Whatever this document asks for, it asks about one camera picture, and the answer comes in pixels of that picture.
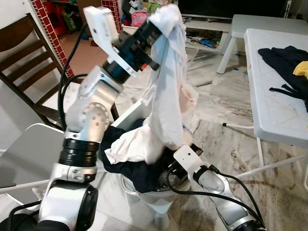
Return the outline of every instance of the floor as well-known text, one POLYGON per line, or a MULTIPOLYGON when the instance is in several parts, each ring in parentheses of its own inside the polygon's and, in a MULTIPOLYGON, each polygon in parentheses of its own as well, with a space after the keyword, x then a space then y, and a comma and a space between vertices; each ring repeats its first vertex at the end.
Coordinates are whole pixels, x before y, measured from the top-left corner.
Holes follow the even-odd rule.
MULTIPOLYGON (((67 34, 59 38, 62 48, 68 57, 75 45, 79 33, 67 34)), ((88 73, 95 65, 102 65, 108 55, 100 48, 90 46, 89 40, 82 39, 70 62, 75 75, 88 73)))
MULTIPOLYGON (((76 35, 61 39, 65 52, 72 49, 76 35)), ((189 121, 194 142, 204 152, 202 158, 226 174, 236 175, 259 166, 257 141, 253 131, 226 128, 223 122, 251 126, 252 111, 246 74, 246 57, 232 54, 229 68, 223 75, 216 69, 221 60, 218 52, 187 49, 187 81, 198 92, 198 102, 189 121)), ((106 54, 82 41, 71 66, 75 74, 88 72, 92 65, 101 64, 106 54)), ((137 78, 125 83, 117 99, 122 114, 142 97, 149 68, 137 78)), ((265 164, 293 155, 292 147, 282 143, 262 141, 265 164)), ((297 148, 301 154, 304 150, 297 148)), ((154 212, 141 200, 132 202, 120 187, 118 174, 107 173, 98 183, 99 201, 91 231, 157 231, 153 224, 154 212)), ((269 231, 307 230, 308 197, 300 185, 299 168, 286 165, 243 179, 254 196, 269 231)), ((239 184, 230 181, 234 194, 252 206, 239 184)), ((192 190, 201 188, 192 184, 192 190)), ((1 195, 0 201, 7 200, 1 195)), ((5 206, 5 217, 12 205, 5 206)), ((178 195, 169 210, 168 231, 224 231, 216 209, 208 197, 178 195)))

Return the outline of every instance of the white wall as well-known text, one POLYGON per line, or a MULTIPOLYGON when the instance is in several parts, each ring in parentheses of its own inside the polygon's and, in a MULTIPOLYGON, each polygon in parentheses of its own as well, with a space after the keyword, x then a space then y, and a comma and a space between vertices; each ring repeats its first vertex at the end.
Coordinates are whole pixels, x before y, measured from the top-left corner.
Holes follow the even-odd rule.
MULTIPOLYGON (((41 27, 40 21, 37 18, 30 0, 0 0, 0 28, 24 17, 26 13, 31 13, 32 17, 41 27)), ((40 29, 45 35, 45 38, 47 38, 43 28, 41 27, 40 29)), ((0 60, 7 57, 10 53, 16 52, 23 46, 31 43, 34 38, 35 34, 30 34, 22 44, 20 44, 20 46, 10 49, 9 51, 0 52, 0 60)), ((22 63, 26 62, 27 59, 29 59, 29 56, 11 66, 9 70, 6 70, 6 72, 11 72, 22 63)), ((27 77, 35 73, 35 71, 35 69, 30 70, 26 73, 24 78, 19 81, 25 80, 27 77)), ((55 85, 57 83, 58 77, 59 73, 54 71, 48 75, 47 81, 45 78, 39 80, 33 87, 27 89, 26 93, 32 100, 37 100, 47 89, 50 89, 51 84, 55 85)), ((34 123, 42 123, 42 121, 24 101, 22 101, 0 80, 0 149, 7 149, 27 127, 34 123)))
POLYGON ((300 13, 303 19, 308 20, 308 0, 292 0, 290 12, 295 16, 300 13))

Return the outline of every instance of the chair backrest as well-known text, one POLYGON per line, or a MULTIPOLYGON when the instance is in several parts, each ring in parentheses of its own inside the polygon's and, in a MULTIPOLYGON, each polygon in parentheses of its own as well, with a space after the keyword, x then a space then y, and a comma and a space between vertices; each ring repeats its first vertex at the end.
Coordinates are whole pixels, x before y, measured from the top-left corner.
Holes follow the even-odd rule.
POLYGON ((17 46, 22 41, 24 41, 33 31, 35 31, 38 36, 36 41, 22 48, 20 51, 9 55, 9 57, 0 62, 0 79, 31 107, 34 105, 34 102, 28 96, 26 96, 24 91, 43 76, 51 72, 53 69, 57 68, 59 72, 62 72, 62 67, 50 49, 37 24, 33 20, 31 14, 28 13, 25 17, 8 25, 5 28, 0 29, 0 52, 7 51, 17 46), (4 70, 12 66, 14 63, 42 47, 44 47, 46 51, 27 61, 22 66, 13 70, 10 74, 5 75, 3 73, 4 70), (14 82, 23 76, 26 72, 38 66, 48 58, 51 58, 51 63, 40 68, 36 73, 34 73, 19 85, 14 84, 14 82))

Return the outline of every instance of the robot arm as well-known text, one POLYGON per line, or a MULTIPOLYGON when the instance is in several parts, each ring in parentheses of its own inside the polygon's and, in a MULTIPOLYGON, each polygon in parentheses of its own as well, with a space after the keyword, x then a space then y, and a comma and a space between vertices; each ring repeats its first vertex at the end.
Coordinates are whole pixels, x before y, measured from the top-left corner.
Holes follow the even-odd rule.
MULTIPOLYGON (((197 182, 204 191, 238 200, 231 192, 228 180, 210 170, 209 164, 203 162, 188 145, 180 147, 173 156, 187 171, 188 179, 197 182)), ((241 205, 217 197, 209 198, 228 231, 266 231, 263 224, 241 205)))
POLYGON ((95 42, 109 57, 84 79, 66 113, 63 149, 39 210, 36 230, 40 231, 47 223, 49 230, 68 231, 84 231, 92 225, 98 191, 89 183, 96 176, 96 153, 109 125, 108 112, 130 76, 144 64, 154 70, 159 67, 146 54, 161 35, 151 22, 145 22, 133 36, 118 36, 109 9, 87 7, 84 13, 95 42))

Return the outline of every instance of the white cloth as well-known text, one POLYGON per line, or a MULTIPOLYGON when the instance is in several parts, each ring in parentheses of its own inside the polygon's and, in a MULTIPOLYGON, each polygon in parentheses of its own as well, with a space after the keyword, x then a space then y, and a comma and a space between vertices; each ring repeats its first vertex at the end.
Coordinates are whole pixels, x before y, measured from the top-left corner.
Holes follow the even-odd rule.
POLYGON ((150 130, 149 119, 140 128, 124 133, 105 150, 111 164, 145 161, 153 164, 160 157, 164 143, 150 130))
POLYGON ((168 4, 149 18, 161 32, 153 44, 151 58, 160 64, 151 71, 148 87, 142 98, 151 114, 143 126, 123 134, 110 149, 105 150, 111 164, 125 161, 145 161, 153 164, 164 146, 176 150, 192 142, 190 132, 184 132, 181 112, 195 105, 185 89, 187 55, 186 32, 178 7, 168 4))
POLYGON ((149 126, 162 142, 171 150, 181 147, 183 137, 180 105, 185 100, 186 32, 182 17, 175 4, 159 8, 148 18, 162 33, 152 46, 151 58, 160 64, 160 68, 151 71, 148 88, 142 103, 150 110, 149 126))

